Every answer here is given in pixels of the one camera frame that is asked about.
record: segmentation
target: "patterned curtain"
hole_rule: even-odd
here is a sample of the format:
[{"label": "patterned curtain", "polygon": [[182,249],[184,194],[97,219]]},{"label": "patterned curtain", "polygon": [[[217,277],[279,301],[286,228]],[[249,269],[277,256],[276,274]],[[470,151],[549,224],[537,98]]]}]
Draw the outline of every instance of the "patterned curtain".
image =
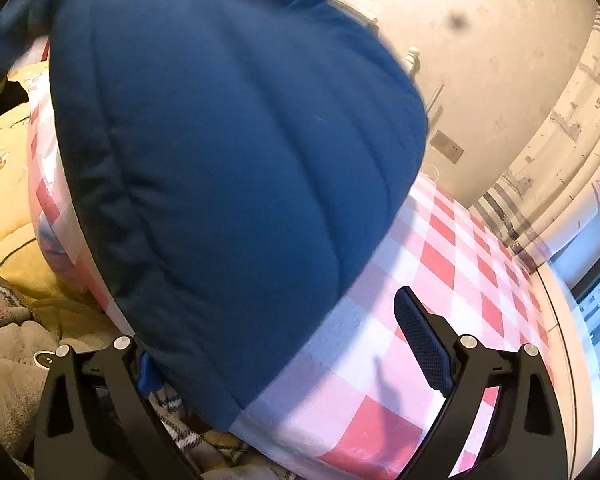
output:
[{"label": "patterned curtain", "polygon": [[555,107],[470,208],[529,271],[563,248],[599,210],[600,10]]}]

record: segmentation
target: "black clamp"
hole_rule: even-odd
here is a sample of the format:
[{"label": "black clamp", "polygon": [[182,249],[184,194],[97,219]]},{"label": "black clamp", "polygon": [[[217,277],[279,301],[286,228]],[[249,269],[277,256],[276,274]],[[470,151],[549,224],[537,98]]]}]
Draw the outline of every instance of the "black clamp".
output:
[{"label": "black clamp", "polygon": [[567,448],[558,401],[535,345],[517,352],[485,348],[458,336],[405,286],[395,319],[429,385],[446,401],[398,480],[443,480],[451,474],[478,413],[484,389],[499,386],[493,417],[475,465],[454,479],[566,480]]},{"label": "black clamp", "polygon": [[[97,352],[58,347],[36,421],[37,479],[199,480],[138,395],[141,354],[128,336]],[[109,407],[99,395],[104,389]]]}]

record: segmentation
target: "metal bolt head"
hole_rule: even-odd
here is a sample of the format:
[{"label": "metal bolt head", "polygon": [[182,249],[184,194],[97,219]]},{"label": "metal bolt head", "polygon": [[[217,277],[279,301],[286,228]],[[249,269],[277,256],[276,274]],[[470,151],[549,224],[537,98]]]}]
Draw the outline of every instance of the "metal bolt head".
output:
[{"label": "metal bolt head", "polygon": [[124,350],[130,344],[131,344],[131,339],[126,335],[120,336],[113,342],[114,348],[117,348],[118,350]]},{"label": "metal bolt head", "polygon": [[43,370],[49,370],[51,365],[54,363],[55,354],[48,350],[41,350],[33,354],[33,364]]},{"label": "metal bolt head", "polygon": [[69,345],[60,345],[58,348],[56,348],[56,355],[58,357],[64,357],[69,353],[69,350]]},{"label": "metal bolt head", "polygon": [[525,344],[523,348],[525,349],[525,352],[531,357],[535,357],[540,353],[538,347],[536,345],[532,345],[531,343]]},{"label": "metal bolt head", "polygon": [[463,335],[460,344],[465,348],[475,348],[478,346],[478,340],[472,335]]}]

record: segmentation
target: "blue cushion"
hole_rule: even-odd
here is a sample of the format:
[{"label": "blue cushion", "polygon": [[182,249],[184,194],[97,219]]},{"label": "blue cushion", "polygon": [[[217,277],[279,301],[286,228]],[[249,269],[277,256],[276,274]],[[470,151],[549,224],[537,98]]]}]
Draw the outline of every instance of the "blue cushion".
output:
[{"label": "blue cushion", "polygon": [[422,101],[326,0],[51,0],[80,225],[165,377],[227,429],[347,292],[424,152]]}]

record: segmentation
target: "light switch plate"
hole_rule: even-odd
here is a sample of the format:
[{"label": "light switch plate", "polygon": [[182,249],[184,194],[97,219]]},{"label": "light switch plate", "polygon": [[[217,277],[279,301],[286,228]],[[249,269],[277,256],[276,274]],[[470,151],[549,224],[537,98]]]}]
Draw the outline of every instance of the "light switch plate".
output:
[{"label": "light switch plate", "polygon": [[440,130],[437,130],[433,137],[431,137],[429,144],[436,148],[454,164],[464,153],[464,150],[460,146],[449,139],[449,137],[447,137]]}]

